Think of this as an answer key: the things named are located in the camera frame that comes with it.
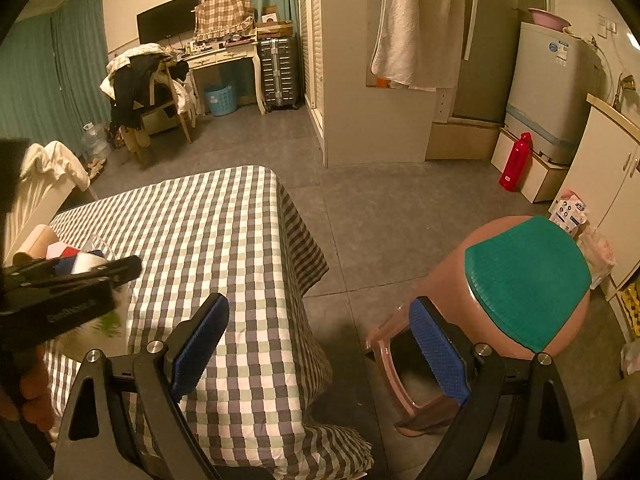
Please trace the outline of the person's left hand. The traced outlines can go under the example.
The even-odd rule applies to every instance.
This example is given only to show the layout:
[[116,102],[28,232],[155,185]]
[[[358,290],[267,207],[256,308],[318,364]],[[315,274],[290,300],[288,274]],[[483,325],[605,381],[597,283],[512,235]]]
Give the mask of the person's left hand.
[[35,348],[35,364],[23,373],[20,379],[20,393],[23,401],[16,406],[9,395],[1,389],[1,417],[17,422],[21,416],[35,425],[39,431],[48,432],[54,424],[54,414],[49,389],[49,372],[44,364],[44,348]]

